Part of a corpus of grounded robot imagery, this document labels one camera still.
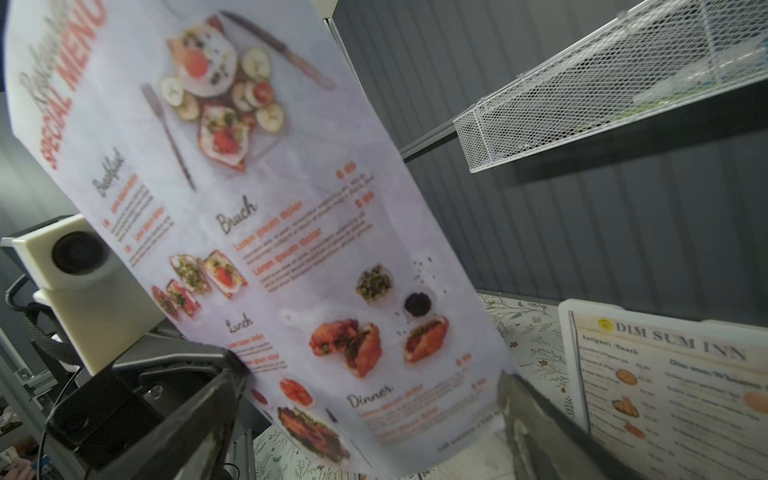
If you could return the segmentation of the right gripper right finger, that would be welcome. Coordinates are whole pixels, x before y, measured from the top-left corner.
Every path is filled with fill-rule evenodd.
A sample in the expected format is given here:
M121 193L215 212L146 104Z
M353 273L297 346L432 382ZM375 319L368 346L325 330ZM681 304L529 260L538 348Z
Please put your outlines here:
M517 479L639 479L519 375L503 372L497 401Z

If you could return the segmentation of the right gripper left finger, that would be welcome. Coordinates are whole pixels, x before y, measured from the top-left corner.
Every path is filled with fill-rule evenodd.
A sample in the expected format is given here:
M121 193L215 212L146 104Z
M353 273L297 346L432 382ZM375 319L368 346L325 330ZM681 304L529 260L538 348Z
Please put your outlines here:
M238 403L246 383L239 369L175 365L139 376L139 405L154 417L109 426L96 436L107 455L88 479L237 479L226 466Z

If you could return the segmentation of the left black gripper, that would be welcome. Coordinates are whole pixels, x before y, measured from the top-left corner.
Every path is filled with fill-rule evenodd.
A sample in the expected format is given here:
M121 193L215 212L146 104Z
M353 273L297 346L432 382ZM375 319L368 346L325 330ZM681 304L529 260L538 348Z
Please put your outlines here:
M239 369L246 374L246 383L249 377L243 362L225 348L147 334L53 408L46 421L48 435L87 468L105 460L107 455L96 446L99 433L106 433L109 426L127 425L132 418L144 425L154 417L139 405L138 397L146 389L139 376L175 365Z

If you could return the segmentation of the pink special menu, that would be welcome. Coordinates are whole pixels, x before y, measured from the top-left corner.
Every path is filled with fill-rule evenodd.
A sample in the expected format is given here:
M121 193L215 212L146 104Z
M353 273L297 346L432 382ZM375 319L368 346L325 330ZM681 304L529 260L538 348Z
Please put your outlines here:
M12 1L11 130L305 455L414 474L501 429L514 368L308 1Z

